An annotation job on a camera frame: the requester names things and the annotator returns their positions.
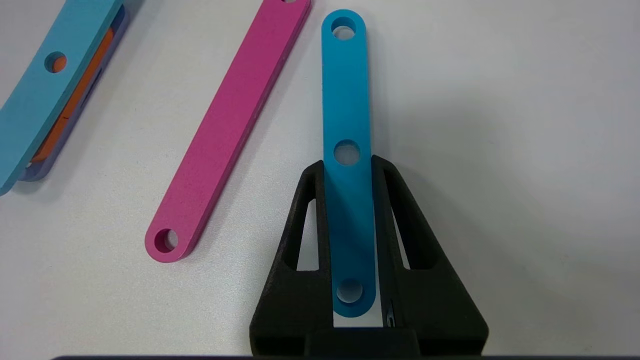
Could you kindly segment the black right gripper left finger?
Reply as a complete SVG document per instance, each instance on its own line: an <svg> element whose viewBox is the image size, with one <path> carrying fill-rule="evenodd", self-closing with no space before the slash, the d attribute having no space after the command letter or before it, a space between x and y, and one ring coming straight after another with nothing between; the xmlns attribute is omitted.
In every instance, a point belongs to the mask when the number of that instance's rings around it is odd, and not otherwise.
<svg viewBox="0 0 640 360"><path fill-rule="evenodd" d="M333 327L329 222L322 161L302 171L249 326L256 357L302 357L311 335ZM307 208L315 201L318 269L299 271Z"/></svg>

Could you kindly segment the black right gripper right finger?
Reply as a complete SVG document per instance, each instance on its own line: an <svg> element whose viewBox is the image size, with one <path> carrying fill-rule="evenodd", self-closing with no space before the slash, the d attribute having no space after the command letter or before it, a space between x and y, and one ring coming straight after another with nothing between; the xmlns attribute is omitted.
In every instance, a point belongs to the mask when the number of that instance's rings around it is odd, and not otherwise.
<svg viewBox="0 0 640 360"><path fill-rule="evenodd" d="M397 167L371 158L382 321L419 356L480 356L489 326Z"/></svg>

